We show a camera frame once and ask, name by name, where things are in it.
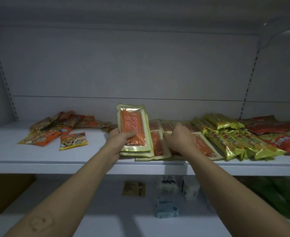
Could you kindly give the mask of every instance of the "forearm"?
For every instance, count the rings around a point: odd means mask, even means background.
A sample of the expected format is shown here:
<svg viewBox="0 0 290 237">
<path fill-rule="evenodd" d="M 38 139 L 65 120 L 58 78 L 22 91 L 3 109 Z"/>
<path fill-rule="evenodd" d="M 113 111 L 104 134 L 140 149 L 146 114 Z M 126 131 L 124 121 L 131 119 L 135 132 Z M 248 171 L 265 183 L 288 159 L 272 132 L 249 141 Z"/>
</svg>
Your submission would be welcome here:
<svg viewBox="0 0 290 237">
<path fill-rule="evenodd" d="M 110 168 L 101 149 L 79 171 L 22 218 L 5 237 L 72 236 Z"/>
<path fill-rule="evenodd" d="M 232 236 L 290 236 L 290 223 L 200 151 L 184 156 Z"/>
</svg>

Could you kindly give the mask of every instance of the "shelf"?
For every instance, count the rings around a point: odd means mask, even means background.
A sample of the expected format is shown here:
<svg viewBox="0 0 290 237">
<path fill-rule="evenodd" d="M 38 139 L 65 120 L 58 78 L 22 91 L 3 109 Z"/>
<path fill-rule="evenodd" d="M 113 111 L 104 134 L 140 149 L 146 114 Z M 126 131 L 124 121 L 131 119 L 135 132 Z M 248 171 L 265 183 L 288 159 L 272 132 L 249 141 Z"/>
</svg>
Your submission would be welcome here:
<svg viewBox="0 0 290 237">
<path fill-rule="evenodd" d="M 54 191 L 62 181 L 39 179 L 0 215 L 0 236 Z M 180 216 L 157 219 L 153 202 L 154 182 L 146 183 L 146 196 L 122 196 L 123 181 L 101 183 L 74 237 L 88 236 L 231 236 L 215 213 L 207 210 L 201 196 L 186 202 L 177 195 Z"/>
<path fill-rule="evenodd" d="M 99 129 L 78 129 L 86 132 L 87 146 L 59 151 L 60 140 L 46 147 L 18 145 L 25 138 L 33 122 L 13 122 L 0 127 L 0 173 L 73 174 L 79 170 L 105 143 L 107 133 Z M 290 176 L 290 156 L 279 156 L 273 161 L 217 161 L 231 175 Z M 135 162 L 119 159 L 108 174 L 193 175 L 186 161 Z"/>
</svg>

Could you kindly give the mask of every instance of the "white shelf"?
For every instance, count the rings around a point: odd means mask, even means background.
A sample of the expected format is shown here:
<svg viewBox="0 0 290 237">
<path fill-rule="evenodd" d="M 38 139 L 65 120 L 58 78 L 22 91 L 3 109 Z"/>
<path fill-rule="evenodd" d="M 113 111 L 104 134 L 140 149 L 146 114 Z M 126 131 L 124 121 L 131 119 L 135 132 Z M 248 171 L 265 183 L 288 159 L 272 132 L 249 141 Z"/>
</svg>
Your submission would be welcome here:
<svg viewBox="0 0 290 237">
<path fill-rule="evenodd" d="M 62 181 L 37 180 L 0 215 L 0 236 L 54 191 Z M 207 210 L 199 196 L 186 202 L 178 194 L 180 217 L 154 216 L 155 183 L 146 183 L 146 196 L 122 196 L 123 181 L 101 183 L 74 237 L 88 236 L 231 236 L 215 213 Z"/>
<path fill-rule="evenodd" d="M 107 134 L 98 129 L 77 129 L 86 132 L 87 146 L 59 151 L 60 140 L 46 147 L 18 145 L 25 138 L 33 122 L 13 122 L 0 127 L 0 173 L 73 174 L 79 170 L 105 143 Z M 217 161 L 232 175 L 290 176 L 290 156 L 279 156 L 273 161 Z M 108 174 L 193 175 L 185 161 L 135 162 L 120 159 Z"/>
</svg>

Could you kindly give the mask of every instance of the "hand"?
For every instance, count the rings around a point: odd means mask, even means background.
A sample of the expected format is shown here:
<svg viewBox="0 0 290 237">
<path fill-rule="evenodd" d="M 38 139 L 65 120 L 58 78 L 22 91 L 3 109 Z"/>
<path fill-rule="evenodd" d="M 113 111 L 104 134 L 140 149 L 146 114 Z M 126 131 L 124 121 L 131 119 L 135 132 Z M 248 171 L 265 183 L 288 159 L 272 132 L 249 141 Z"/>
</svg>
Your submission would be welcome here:
<svg viewBox="0 0 290 237">
<path fill-rule="evenodd" d="M 164 139 L 169 148 L 179 152 L 181 155 L 190 149 L 196 149 L 196 139 L 187 127 L 177 123 L 172 134 L 164 133 Z"/>
<path fill-rule="evenodd" d="M 115 128 L 114 130 L 110 131 L 110 134 L 103 148 L 109 151 L 110 157 L 112 158 L 111 159 L 112 164 L 115 164 L 119 159 L 120 157 L 119 152 L 125 145 L 126 140 L 128 138 L 133 137 L 134 135 L 136 135 L 136 131 L 119 133 L 118 128 Z"/>
</svg>

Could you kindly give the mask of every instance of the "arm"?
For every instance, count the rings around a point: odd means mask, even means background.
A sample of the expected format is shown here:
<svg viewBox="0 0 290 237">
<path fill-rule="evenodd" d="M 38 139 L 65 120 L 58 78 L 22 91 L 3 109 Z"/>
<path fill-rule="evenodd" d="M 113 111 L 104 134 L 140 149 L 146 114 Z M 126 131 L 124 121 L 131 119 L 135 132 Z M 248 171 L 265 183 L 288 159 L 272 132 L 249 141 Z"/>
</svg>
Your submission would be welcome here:
<svg viewBox="0 0 290 237">
<path fill-rule="evenodd" d="M 106 144 L 79 171 L 13 226 L 5 237 L 71 237 L 103 176 L 135 132 L 110 132 Z"/>
<path fill-rule="evenodd" d="M 290 223 L 197 148 L 190 131 L 180 124 L 164 134 L 170 148 L 190 163 L 219 218 L 234 237 L 290 236 Z"/>
</svg>

